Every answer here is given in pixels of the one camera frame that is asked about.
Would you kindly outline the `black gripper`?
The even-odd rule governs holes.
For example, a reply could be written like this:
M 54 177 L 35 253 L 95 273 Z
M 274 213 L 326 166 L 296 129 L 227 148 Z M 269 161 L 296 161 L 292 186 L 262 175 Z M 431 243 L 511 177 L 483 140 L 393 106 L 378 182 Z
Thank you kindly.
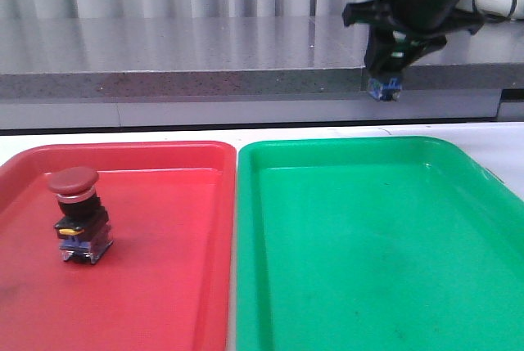
M 484 25 L 481 13 L 461 10 L 458 2 L 370 0 L 348 3 L 341 16 L 346 27 L 369 25 L 364 55 L 369 75 L 401 79 L 407 67 L 447 44 L 446 36 L 441 35 L 460 30 L 475 34 Z

